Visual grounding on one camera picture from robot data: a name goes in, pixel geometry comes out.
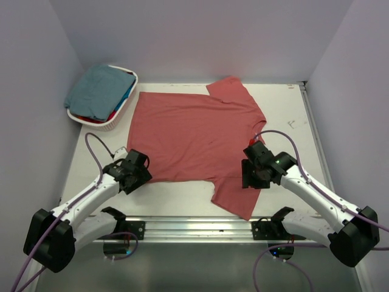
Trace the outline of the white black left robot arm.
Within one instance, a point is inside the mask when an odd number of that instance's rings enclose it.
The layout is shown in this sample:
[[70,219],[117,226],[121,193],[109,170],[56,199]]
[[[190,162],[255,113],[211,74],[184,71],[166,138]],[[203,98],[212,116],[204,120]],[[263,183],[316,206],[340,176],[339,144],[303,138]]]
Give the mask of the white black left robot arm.
[[150,159],[137,151],[116,151],[115,161],[102,168],[101,174],[78,195],[32,217],[23,251],[54,273],[62,271],[75,253],[96,239],[123,237],[138,240],[138,228],[126,223],[126,216],[113,207],[93,212],[110,198],[130,194],[152,179]]

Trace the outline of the salmon pink t shirt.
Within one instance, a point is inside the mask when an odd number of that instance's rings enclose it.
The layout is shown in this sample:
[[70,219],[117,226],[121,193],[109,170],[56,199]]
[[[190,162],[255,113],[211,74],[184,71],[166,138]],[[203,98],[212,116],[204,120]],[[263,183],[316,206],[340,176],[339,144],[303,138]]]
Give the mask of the salmon pink t shirt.
[[149,157],[155,183],[211,182],[212,203],[248,220],[259,191],[243,189],[241,162],[266,117],[237,77],[209,84],[207,91],[141,92],[127,147]]

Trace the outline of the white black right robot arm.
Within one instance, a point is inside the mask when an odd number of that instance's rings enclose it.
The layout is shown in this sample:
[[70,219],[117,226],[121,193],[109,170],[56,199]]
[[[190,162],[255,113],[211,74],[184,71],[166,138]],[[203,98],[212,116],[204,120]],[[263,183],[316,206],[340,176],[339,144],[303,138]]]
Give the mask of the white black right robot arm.
[[276,184],[294,193],[318,212],[312,218],[291,207],[283,207],[267,222],[276,238],[297,235],[330,249],[335,258],[355,267],[379,243],[377,213],[355,204],[320,184],[286,152],[274,155],[258,141],[244,149],[241,162],[242,187],[268,189]]

